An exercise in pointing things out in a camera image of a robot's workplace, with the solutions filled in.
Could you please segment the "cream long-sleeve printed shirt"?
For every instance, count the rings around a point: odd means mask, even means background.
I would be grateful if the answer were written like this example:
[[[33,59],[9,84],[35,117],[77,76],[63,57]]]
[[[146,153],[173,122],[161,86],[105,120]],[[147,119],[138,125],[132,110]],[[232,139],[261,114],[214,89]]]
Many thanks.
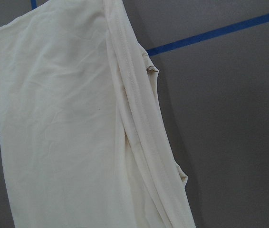
[[[193,228],[158,69],[120,0],[0,27],[0,149],[17,228]]]

